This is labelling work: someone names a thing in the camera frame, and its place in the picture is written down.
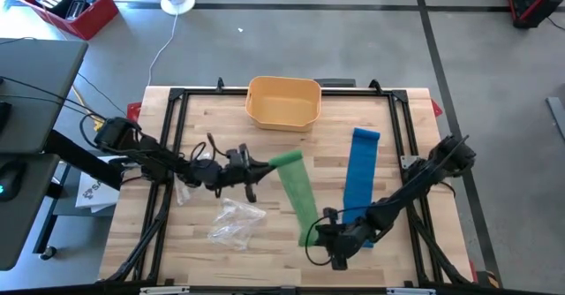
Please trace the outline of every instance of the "gray concrete floor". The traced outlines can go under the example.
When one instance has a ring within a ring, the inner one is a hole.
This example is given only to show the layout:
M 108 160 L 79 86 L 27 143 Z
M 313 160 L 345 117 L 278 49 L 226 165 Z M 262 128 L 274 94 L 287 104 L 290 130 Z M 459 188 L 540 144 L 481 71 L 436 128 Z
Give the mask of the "gray concrete floor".
M 416 4 L 416 0 L 197 1 Z M 504 0 L 426 2 L 506 5 Z M 565 25 L 565 13 L 555 13 L 553 19 Z M 537 29 L 520 31 L 511 26 L 507 13 L 499 12 L 430 12 L 430 20 L 459 125 L 471 135 L 469 144 L 478 153 L 474 177 L 502 282 L 507 288 L 561 293 L 565 289 L 561 207 L 565 143 L 545 98 L 565 100 L 565 33 L 547 21 Z M 89 42 L 80 72 L 123 109 L 140 101 L 148 66 L 168 40 L 172 21 L 160 10 L 121 9 Z M 0 25 L 3 37 L 62 39 L 25 7 L 1 11 Z M 245 86 L 258 75 L 353 78 L 360 86 L 376 78 L 386 87 L 428 87 L 443 104 L 417 11 L 191 11 L 179 17 L 177 36 L 157 63 L 153 84 L 212 86 L 223 76 L 229 86 Z M 95 109 L 118 115 L 80 78 L 75 84 Z M 78 119 L 78 114 L 63 110 L 56 129 L 86 145 L 78 133 Z M 439 124 L 441 134 L 447 135 L 445 116 Z M 463 185 L 456 183 L 456 190 L 470 257 L 482 269 Z M 95 280 L 109 221 L 62 218 L 50 242 L 63 249 L 61 256 L 43 262 L 30 254 L 43 221 L 41 212 L 15 269 L 0 272 L 0 290 Z M 75 268 L 82 273 L 75 273 Z

